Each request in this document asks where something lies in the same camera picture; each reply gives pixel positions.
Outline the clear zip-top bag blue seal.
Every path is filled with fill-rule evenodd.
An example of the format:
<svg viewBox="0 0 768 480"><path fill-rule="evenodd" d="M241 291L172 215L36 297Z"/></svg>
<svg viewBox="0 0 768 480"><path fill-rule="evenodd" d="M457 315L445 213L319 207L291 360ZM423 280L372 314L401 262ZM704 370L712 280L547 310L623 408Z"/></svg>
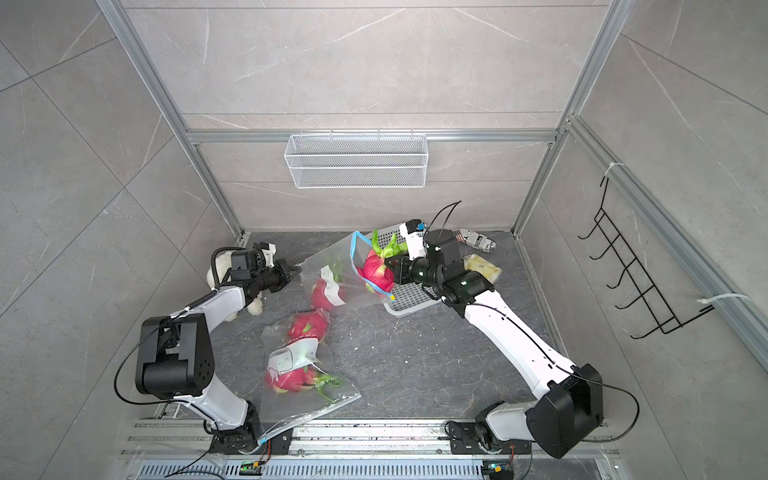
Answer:
<svg viewBox="0 0 768 480"><path fill-rule="evenodd" d="M329 313L340 314L393 300L392 293L380 290L357 272L358 268L363 267L370 249L371 241L359 231L354 231L342 240L306 258L300 264L300 279L309 303L311 289L320 277L321 268L326 265L330 266L337 275L338 283L344 290L343 298L346 302L344 306Z"/></svg>

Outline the pink dragon fruit green scales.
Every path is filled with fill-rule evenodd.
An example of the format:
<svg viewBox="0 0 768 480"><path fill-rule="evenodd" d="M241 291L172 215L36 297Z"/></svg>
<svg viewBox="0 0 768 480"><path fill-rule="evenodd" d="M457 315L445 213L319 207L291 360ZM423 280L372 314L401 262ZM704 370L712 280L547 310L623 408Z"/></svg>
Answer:
<svg viewBox="0 0 768 480"><path fill-rule="evenodd" d="M385 247L379 245L378 231L374 230L371 238L371 249L364 261L363 267L358 268L358 274L377 286L380 290L390 293L395 285L394 273L386 266L385 260L408 252L405 242L398 243L394 234Z"/></svg>

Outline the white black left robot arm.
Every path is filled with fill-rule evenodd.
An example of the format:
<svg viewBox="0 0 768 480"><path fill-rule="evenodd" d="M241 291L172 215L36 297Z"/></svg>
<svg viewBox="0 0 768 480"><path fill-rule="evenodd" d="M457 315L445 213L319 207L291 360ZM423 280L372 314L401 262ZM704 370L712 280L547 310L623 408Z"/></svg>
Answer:
<svg viewBox="0 0 768 480"><path fill-rule="evenodd" d="M218 276L212 290L168 316L152 317L136 345L135 386L159 404L180 404L204 421L213 445L251 453L259 448L260 421L252 402L236 395L215 373L210 333L268 290L278 292L301 271L284 259L270 267Z"/></svg>

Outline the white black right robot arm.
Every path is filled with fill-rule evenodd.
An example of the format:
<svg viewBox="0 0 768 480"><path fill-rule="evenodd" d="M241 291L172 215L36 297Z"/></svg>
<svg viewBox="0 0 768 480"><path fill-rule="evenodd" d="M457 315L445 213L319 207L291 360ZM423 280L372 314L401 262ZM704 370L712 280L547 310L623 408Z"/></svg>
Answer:
<svg viewBox="0 0 768 480"><path fill-rule="evenodd" d="M501 402L476 419L484 448L508 440L533 441L560 459L603 421L603 383L589 364L577 366L543 341L481 273L465 268L455 234L419 220L399 228L385 264L397 284L417 284L482 332L520 373L535 402Z"/></svg>

